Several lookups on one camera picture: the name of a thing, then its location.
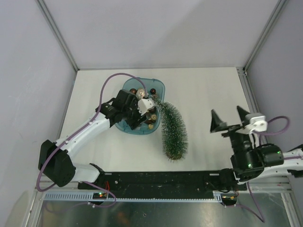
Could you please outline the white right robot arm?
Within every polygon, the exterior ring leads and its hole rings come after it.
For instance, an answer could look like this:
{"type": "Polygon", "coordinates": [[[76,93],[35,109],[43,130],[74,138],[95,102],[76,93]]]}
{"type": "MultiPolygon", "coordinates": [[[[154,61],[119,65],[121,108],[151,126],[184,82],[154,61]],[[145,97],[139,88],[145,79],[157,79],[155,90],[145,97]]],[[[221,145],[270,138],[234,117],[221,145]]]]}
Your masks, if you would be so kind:
{"type": "Polygon", "coordinates": [[[241,123],[228,125],[215,110],[211,110],[210,132],[221,132],[229,138],[233,150],[232,168],[219,171],[218,184],[224,190],[234,185],[244,184],[253,179],[293,175],[303,175],[303,148],[298,146],[283,152],[275,144],[256,144],[251,138],[267,134],[268,122],[261,113],[250,113],[237,107],[241,123]]]}

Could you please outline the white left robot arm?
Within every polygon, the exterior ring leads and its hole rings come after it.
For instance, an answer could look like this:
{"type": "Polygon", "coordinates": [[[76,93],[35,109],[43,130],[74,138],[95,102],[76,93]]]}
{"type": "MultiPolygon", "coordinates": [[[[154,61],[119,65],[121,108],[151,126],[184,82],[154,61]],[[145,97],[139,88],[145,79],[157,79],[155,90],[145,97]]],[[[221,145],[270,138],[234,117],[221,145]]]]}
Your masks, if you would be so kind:
{"type": "Polygon", "coordinates": [[[94,189],[101,188],[105,178],[96,164],[79,164],[73,159],[92,139],[124,120],[136,129],[155,104],[150,98],[138,98],[127,90],[120,90],[115,98],[100,104],[96,112],[76,131],[55,142],[46,140],[40,148],[38,169],[55,185],[64,187],[69,182],[88,182],[94,189]]]}

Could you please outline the small green christmas tree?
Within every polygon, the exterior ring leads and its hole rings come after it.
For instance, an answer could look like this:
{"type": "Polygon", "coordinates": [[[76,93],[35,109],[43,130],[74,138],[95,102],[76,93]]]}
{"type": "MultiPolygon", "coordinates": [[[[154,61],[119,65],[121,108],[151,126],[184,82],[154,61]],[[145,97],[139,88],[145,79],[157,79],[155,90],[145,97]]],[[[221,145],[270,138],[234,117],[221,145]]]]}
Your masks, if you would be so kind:
{"type": "Polygon", "coordinates": [[[180,111],[171,103],[153,99],[161,117],[163,153],[169,160],[185,158],[188,150],[188,135],[180,111]]]}

